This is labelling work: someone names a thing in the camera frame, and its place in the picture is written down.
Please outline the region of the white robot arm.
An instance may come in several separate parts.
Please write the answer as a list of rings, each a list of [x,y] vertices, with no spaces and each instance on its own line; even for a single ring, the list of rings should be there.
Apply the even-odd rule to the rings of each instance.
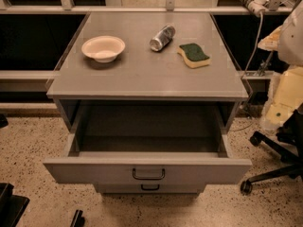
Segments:
[[[303,1],[292,11],[282,26],[258,43],[258,48],[276,51],[278,58],[290,65],[303,65]]]

